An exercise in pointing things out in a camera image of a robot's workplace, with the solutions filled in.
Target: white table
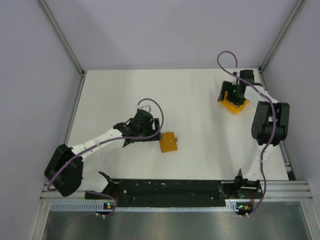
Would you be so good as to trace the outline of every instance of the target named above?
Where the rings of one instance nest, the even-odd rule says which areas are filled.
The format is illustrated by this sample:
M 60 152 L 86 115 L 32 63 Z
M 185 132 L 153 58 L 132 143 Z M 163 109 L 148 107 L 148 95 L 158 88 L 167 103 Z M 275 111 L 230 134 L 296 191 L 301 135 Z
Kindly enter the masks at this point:
M 254 76 L 259 82 L 257 69 Z M 137 102 L 152 98 L 164 112 L 162 132 L 178 137 L 178 151 L 161 153 L 157 141 L 138 142 L 102 156 L 85 171 L 126 179 L 233 180 L 256 143 L 251 137 L 255 109 L 248 104 L 233 115 L 217 102 L 225 80 L 232 77 L 221 69 L 89 70 L 68 145 L 134 117 Z M 265 161 L 264 172 L 267 180 L 288 180 L 279 147 Z

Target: gray floor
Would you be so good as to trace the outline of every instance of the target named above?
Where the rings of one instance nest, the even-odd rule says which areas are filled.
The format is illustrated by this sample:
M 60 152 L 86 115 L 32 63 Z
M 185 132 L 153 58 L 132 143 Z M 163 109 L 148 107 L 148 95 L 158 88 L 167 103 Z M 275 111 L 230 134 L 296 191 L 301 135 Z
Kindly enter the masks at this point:
M 233 212 L 116 213 L 103 220 L 83 212 L 51 212 L 43 240 L 308 240 L 299 203 L 263 203 L 250 218 Z

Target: gray wall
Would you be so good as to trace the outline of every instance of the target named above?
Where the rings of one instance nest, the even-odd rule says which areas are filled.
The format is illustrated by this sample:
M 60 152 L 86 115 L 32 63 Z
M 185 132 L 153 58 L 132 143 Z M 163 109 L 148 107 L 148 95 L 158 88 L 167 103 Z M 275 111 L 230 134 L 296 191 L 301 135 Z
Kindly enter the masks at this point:
M 258 67 L 295 2 L 47 0 L 86 70 Z
M 0 6 L 0 239 L 27 239 L 79 76 L 35 0 Z
M 264 76 L 290 104 L 286 140 L 298 176 L 308 180 L 320 210 L 320 1 L 307 0 Z

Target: yellow object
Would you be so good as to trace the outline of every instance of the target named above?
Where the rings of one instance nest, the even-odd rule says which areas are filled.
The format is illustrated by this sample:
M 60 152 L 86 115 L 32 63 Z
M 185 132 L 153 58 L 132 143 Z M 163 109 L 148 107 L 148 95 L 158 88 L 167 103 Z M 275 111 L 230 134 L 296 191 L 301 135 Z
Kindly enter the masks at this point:
M 171 131 L 171 132 L 165 132 L 161 134 L 162 134 L 162 138 L 159 141 L 161 152 L 167 153 L 167 152 L 177 151 L 178 138 L 175 137 L 175 133 Z
M 249 102 L 248 100 L 245 100 L 242 105 L 237 107 L 233 103 L 231 103 L 227 100 L 227 96 L 228 96 L 228 92 L 225 91 L 223 101 L 221 101 L 220 103 L 223 106 L 225 106 L 227 109 L 229 109 L 229 111 L 232 112 L 233 114 L 237 114 L 238 112 L 240 112 L 246 106 L 246 104 Z

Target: cable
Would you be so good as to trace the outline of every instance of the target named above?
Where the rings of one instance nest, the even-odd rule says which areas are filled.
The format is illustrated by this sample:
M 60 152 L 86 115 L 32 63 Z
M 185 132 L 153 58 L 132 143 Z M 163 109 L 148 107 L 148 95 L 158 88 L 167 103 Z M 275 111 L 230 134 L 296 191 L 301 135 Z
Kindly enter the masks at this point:
M 262 149 L 261 154 L 260 154 L 260 171 L 261 171 L 261 175 L 262 175 L 262 178 L 263 178 L 263 185 L 264 185 L 264 186 L 263 186 L 263 193 L 262 193 L 262 196 L 261 196 L 259 202 L 258 202 L 257 205 L 255 206 L 255 208 L 252 210 L 252 212 L 250 212 L 250 213 L 248 214 L 248 216 L 251 216 L 251 215 L 252 215 L 253 213 L 255 213 L 256 210 L 260 207 L 260 205 L 261 205 L 261 203 L 262 203 L 262 201 L 263 201 L 263 199 L 264 199 L 264 197 L 265 197 L 265 195 L 266 195 L 266 191 L 267 191 L 267 180 L 266 180 L 266 176 L 265 176 L 265 172 L 264 172 L 264 163 L 263 163 L 263 161 L 264 161 L 264 153 L 265 153 L 267 147 L 271 144 L 271 142 L 272 142 L 272 140 L 273 140 L 273 138 L 274 138 L 274 136 L 275 136 L 276 127 L 277 127 L 277 123 L 276 123 L 276 120 L 277 120 L 277 119 L 276 119 L 276 110 L 275 110 L 275 106 L 274 106 L 272 100 L 271 100 L 268 96 L 266 96 L 266 95 L 264 95 L 263 93 L 261 93 L 261 92 L 260 92 L 254 85 L 252 85 L 250 82 L 244 80 L 243 78 L 241 78 L 241 77 L 239 77 L 239 76 L 236 76 L 236 75 L 232 74 L 231 72 L 229 72 L 228 70 L 226 70 L 223 66 L 221 66 L 220 61 L 219 61 L 219 58 L 220 58 L 220 56 L 221 56 L 222 54 L 225 54 L 225 53 L 231 54 L 231 55 L 234 57 L 236 66 L 238 66 L 237 57 L 236 57 L 236 55 L 235 55 L 233 52 L 231 52 L 231 51 L 222 51 L 222 52 L 219 53 L 218 57 L 216 58 L 216 61 L 217 61 L 218 65 L 219 65 L 219 67 L 220 67 L 224 72 L 226 72 L 227 74 L 229 74 L 229 75 L 237 78 L 238 80 L 242 81 L 243 83 L 245 83 L 245 84 L 247 84 L 248 86 L 250 86 L 251 88 L 253 88 L 260 96 L 262 96 L 263 98 L 265 98 L 265 99 L 270 103 L 271 112 L 272 112 L 272 132 L 271 132 L 271 136 L 270 136 L 268 142 L 266 143 L 266 145 L 264 146 L 264 148 Z
M 102 144 L 107 144 L 109 142 L 112 142 L 112 141 L 115 141 L 115 140 L 121 140 L 121 139 L 130 139 L 130 140 L 146 140 L 146 139 L 151 139 L 153 137 L 155 137 L 158 133 L 160 133 L 163 125 L 164 125 L 164 112 L 162 110 L 162 108 L 160 107 L 160 105 L 153 99 L 151 98 L 143 98 L 141 99 L 139 102 L 138 102 L 138 105 L 143 102 L 143 101 L 151 101 L 153 102 L 160 110 L 161 112 L 161 125 L 158 129 L 158 131 L 156 131 L 154 134 L 150 135 L 150 136 L 144 136 L 144 137 L 140 137 L 140 136 L 119 136 L 119 137 L 115 137 L 115 138 L 111 138 L 111 139 L 107 139 L 107 140 L 104 140 L 102 142 L 99 142 L 99 145 L 102 145 Z M 97 145 L 93 145 L 91 147 L 88 147 L 87 149 L 79 152 L 78 154 L 74 155 L 72 158 L 70 158 L 70 160 L 68 160 L 57 172 L 56 174 L 53 176 L 53 178 L 50 180 L 49 184 L 47 185 L 47 190 L 48 191 L 55 191 L 56 189 L 55 188 L 50 188 L 52 186 L 52 184 L 54 183 L 54 181 L 57 179 L 57 177 L 59 176 L 59 174 L 74 160 L 76 159 L 77 157 L 81 156 L 82 154 L 85 154 L 86 152 L 89 152 L 90 150 L 92 149 L 95 149 L 97 147 Z
M 107 217 L 110 217 L 110 215 L 113 214 L 113 213 L 115 212 L 115 210 L 117 209 L 117 207 L 118 207 L 118 201 L 117 201 L 114 197 L 112 197 L 112 196 L 110 196 L 110 195 L 107 195 L 107 194 L 104 194 L 104 193 L 100 193 L 100 192 L 95 192 L 95 191 L 85 191 L 85 192 L 88 193 L 88 194 L 95 194 L 95 195 L 103 196 L 103 197 L 106 197 L 106 198 L 108 198 L 108 199 L 111 199 L 111 200 L 113 200 L 113 201 L 115 202 L 115 206 L 114 206 L 114 208 L 112 209 L 112 211 L 109 212 L 109 214 L 106 214 L 106 215 L 105 215 L 105 216 L 107 216 Z M 96 215 L 96 213 L 95 213 L 95 212 L 89 212 L 89 213 L 82 214 L 82 215 L 78 216 L 76 219 L 68 222 L 63 228 L 59 229 L 58 231 L 56 231 L 56 230 L 53 229 L 52 221 L 50 221 L 50 223 L 49 223 L 50 231 L 51 231 L 54 235 L 58 235 L 58 234 L 62 233 L 66 228 L 70 227 L 72 224 L 74 224 L 75 222 L 77 222 L 78 220 L 82 219 L 83 217 L 90 216 L 90 215 Z

